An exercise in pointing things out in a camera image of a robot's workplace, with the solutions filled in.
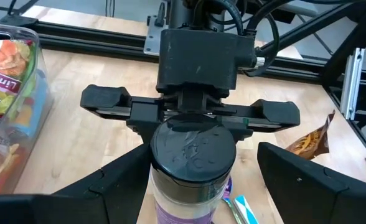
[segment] wooden surface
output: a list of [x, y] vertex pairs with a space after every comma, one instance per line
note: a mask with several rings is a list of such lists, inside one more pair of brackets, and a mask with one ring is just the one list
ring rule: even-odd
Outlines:
[[[26, 16], [42, 21], [92, 27], [129, 34], [146, 35], [140, 22], [105, 18], [77, 12], [33, 7]], [[101, 166], [141, 144], [140, 137], [122, 121], [98, 118], [79, 107], [82, 90], [89, 84], [125, 86], [131, 95], [157, 96], [157, 64], [43, 50], [55, 103], [28, 161], [16, 193], [51, 194], [81, 179]], [[300, 57], [293, 47], [280, 52], [285, 57]], [[282, 223], [265, 188], [256, 161], [257, 145], [268, 141], [286, 147], [322, 125], [326, 116], [337, 110], [321, 86], [238, 76], [237, 90], [227, 103], [250, 105], [262, 98], [293, 101], [301, 111], [301, 125], [278, 133], [255, 133], [238, 143], [232, 170], [232, 196], [243, 194], [260, 223]], [[366, 148], [339, 113], [329, 132], [330, 154], [315, 161], [334, 170], [366, 181]], [[148, 187], [138, 223], [155, 223], [154, 197]], [[228, 208], [220, 204], [215, 224], [234, 223]]]

